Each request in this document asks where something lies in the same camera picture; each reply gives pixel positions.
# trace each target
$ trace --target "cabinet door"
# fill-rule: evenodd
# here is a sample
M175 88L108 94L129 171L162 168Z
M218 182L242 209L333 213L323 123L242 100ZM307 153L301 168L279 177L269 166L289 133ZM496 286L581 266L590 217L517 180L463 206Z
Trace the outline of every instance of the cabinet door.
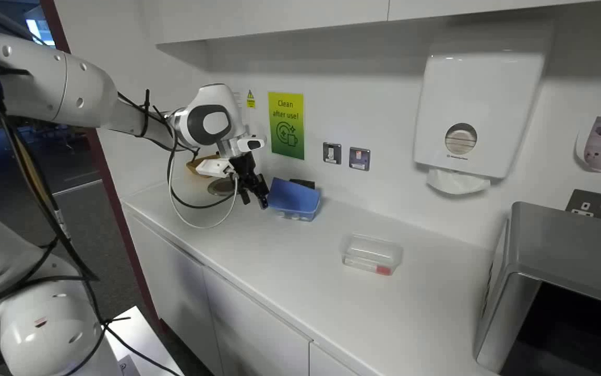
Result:
M374 23L388 13L388 0L157 0L143 7L154 41Z
M311 347L311 376L358 376L320 347Z
M539 9L559 5L581 5L597 0L390 0L390 20L401 19L424 19L443 15L466 15L466 13L492 13L510 9Z
M226 376L307 376L309 341L205 270Z
M161 319L219 376L219 347L203 266L138 219L132 237Z

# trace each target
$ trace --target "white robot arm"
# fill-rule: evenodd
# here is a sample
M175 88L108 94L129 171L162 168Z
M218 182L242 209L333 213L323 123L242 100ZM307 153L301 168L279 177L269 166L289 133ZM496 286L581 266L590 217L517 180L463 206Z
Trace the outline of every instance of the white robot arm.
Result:
M106 127L148 138L168 151L218 147L219 160L228 164L241 180L244 203L249 203L249 193L261 200L261 206L268 203L268 185L255 173L252 158L252 151L261 149L264 139L244 129L226 86L200 88L185 108L168 114L151 112L120 96L103 68L28 39L0 36L0 114ZM222 175L223 171L216 171L213 166L222 164L207 164L196 171ZM28 277L41 254L37 246L0 224L0 348L15 376L68 374L96 347L101 335L101 321L84 284L41 282L11 296L4 294ZM51 254L25 282L45 275L78 275L78 272ZM96 368L101 366L93 364L86 369L106 374Z

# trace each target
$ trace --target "green sign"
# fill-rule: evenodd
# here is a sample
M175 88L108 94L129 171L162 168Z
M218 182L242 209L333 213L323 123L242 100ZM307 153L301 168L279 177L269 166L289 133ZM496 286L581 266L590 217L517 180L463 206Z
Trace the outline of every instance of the green sign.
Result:
M302 94L269 92L272 149L276 154L305 158Z

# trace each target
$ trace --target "white countertop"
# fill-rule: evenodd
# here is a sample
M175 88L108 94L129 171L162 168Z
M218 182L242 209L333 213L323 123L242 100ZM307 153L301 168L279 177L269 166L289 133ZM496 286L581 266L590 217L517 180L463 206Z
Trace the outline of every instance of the white countertop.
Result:
M166 189L127 206L360 374L492 376L472 358L490 251L337 200L311 224L238 204L213 229L189 228ZM344 267L348 235L403 244L395 275Z

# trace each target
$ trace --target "white wall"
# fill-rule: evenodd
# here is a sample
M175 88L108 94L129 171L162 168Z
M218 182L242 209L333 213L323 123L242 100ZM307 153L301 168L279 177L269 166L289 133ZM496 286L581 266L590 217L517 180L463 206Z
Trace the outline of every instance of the white wall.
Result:
M513 200L563 209L574 189L601 193L601 173L582 171L571 156L576 132L601 107L601 17L558 19L552 66L516 168L503 183L469 199L437 195L413 166L424 61L438 29L443 23L213 41L209 72L241 96L256 94L260 108L244 112L261 133L269 90L305 94L307 160L269 156L273 173L318 180L333 199L472 244L492 246ZM374 170L322 164L323 139L372 149Z
M558 19L552 66L512 175L487 195L446 199L432 193L426 173L413 166L426 53L443 20L173 43L162 54L146 39L145 10L136 0L57 3L74 53L105 66L124 92L138 98L148 86L157 102L173 107L200 81L226 81L241 104L246 90L255 92L260 107L244 108L244 119L269 136L268 92L302 92L307 160L269 153L260 160L273 175L316 180L333 199L492 246L513 200L561 209L574 189L601 193L601 175L582 171L571 156L576 132L601 104L601 17ZM372 149L372 171L322 164L323 139ZM124 199L162 182L166 153L113 133L103 133L103 144Z
M161 53L145 23L145 0L54 0L74 54L103 66L120 92L145 100L151 88L159 108L178 108L205 81L205 53ZM136 193L166 182L168 153L132 136L101 132L101 143L126 203Z

